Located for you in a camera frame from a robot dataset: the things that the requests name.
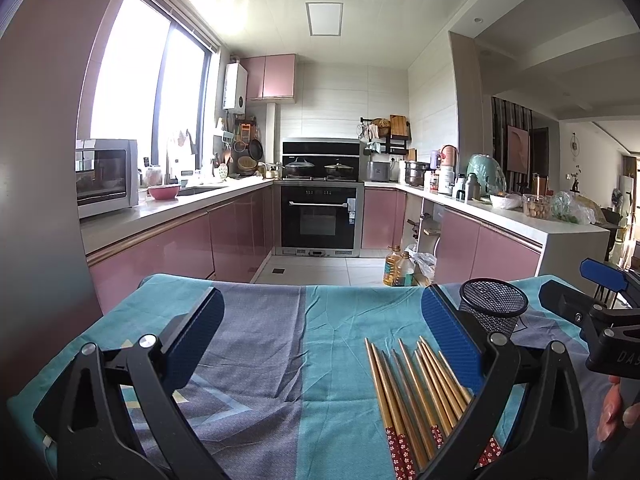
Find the mesh pen holder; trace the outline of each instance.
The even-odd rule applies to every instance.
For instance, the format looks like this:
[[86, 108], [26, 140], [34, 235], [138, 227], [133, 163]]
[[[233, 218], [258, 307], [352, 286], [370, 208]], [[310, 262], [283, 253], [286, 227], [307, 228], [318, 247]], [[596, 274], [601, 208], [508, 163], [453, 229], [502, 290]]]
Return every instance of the mesh pen holder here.
[[529, 306], [526, 295], [511, 283], [474, 278], [460, 286], [460, 310], [473, 314], [487, 331], [511, 337], [518, 316]]

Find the human hand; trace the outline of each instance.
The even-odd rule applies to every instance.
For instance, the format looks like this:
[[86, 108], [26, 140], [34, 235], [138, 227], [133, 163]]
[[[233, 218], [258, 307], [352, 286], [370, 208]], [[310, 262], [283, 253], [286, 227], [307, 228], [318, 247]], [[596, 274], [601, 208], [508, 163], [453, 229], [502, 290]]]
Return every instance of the human hand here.
[[[609, 376], [609, 382], [612, 387], [604, 397], [602, 403], [602, 413], [600, 414], [600, 423], [596, 431], [596, 436], [600, 442], [607, 440], [618, 426], [618, 414], [622, 409], [622, 398], [620, 397], [620, 378]], [[640, 417], [640, 403], [634, 404], [625, 410], [622, 414], [622, 422], [626, 428], [631, 428]]]

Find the recessed light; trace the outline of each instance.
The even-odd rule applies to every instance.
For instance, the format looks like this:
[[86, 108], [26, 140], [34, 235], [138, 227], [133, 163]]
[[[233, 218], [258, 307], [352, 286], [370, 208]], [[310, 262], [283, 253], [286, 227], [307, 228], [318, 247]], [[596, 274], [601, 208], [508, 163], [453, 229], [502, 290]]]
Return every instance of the recessed light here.
[[307, 2], [306, 18], [312, 36], [340, 36], [342, 32], [342, 3]]

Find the white countertop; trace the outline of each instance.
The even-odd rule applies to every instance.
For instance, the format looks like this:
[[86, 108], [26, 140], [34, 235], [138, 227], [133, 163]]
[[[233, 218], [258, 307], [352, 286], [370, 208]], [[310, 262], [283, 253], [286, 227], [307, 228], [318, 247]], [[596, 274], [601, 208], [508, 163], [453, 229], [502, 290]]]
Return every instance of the white countertop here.
[[478, 218], [489, 224], [511, 231], [528, 240], [544, 245], [549, 235], [600, 233], [601, 227], [595, 225], [578, 225], [559, 220], [541, 220], [530, 218], [522, 211], [495, 209], [490, 204], [480, 202], [464, 202], [450, 196], [432, 193], [417, 187], [405, 186], [397, 182], [365, 182], [365, 187], [386, 187], [401, 189], [407, 193], [420, 196], [432, 202], [455, 209], [469, 216]]
[[[179, 196], [174, 200], [154, 200], [149, 197], [146, 203], [121, 209], [113, 213], [105, 213], [80, 222], [82, 241], [85, 254], [93, 253], [108, 245], [139, 232], [151, 229], [159, 224], [186, 215], [260, 189], [270, 186], [272, 180], [260, 176], [251, 176], [241, 180], [227, 180], [220, 189], [200, 194]], [[407, 193], [431, 200], [432, 202], [455, 209], [469, 216], [473, 216], [493, 224], [507, 231], [511, 231], [523, 238], [545, 245], [549, 235], [599, 233], [603, 229], [594, 225], [569, 224], [556, 220], [539, 220], [529, 218], [521, 211], [506, 211], [494, 209], [489, 204], [478, 202], [462, 202], [450, 196], [431, 193], [417, 187], [404, 186], [397, 182], [365, 182], [365, 187], [384, 187], [387, 189], [401, 189]]]
[[212, 186], [224, 186], [220, 189], [178, 196], [174, 200], [154, 200], [148, 197], [145, 203], [135, 207], [83, 219], [80, 222], [80, 231], [84, 253], [93, 253], [178, 216], [270, 185], [271, 180], [263, 179], [261, 176], [249, 176], [241, 180], [228, 179], [222, 184], [212, 184]]

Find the window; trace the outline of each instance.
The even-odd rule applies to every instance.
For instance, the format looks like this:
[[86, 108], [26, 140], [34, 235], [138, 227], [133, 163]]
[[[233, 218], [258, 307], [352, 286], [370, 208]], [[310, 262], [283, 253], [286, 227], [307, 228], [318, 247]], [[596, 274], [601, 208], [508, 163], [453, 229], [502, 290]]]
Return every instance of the window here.
[[124, 0], [98, 74], [91, 138], [135, 139], [138, 167], [149, 157], [164, 169], [167, 146], [171, 151], [182, 132], [180, 145], [186, 136], [195, 156], [181, 151], [178, 170], [199, 168], [210, 59], [211, 51], [153, 1]]

